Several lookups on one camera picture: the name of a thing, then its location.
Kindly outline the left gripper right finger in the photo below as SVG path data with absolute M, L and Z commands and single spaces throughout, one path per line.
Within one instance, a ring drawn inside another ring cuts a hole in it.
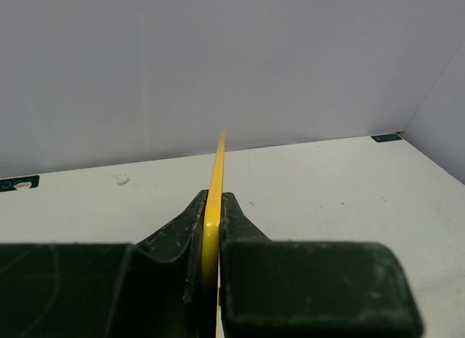
M 407 276 L 383 244 L 273 241 L 222 196 L 220 302 L 226 337 L 421 337 Z

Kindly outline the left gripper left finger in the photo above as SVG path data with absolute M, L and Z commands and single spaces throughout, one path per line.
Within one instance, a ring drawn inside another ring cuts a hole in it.
M 135 244 L 2 244 L 3 337 L 198 337 L 207 192 Z

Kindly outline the yellow framed whiteboard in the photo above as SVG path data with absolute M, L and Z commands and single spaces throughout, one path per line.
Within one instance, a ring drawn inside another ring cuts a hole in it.
M 201 336 L 217 336 L 219 300 L 219 226 L 225 166 L 226 134 L 220 133 L 206 199 L 201 247 L 202 318 Z

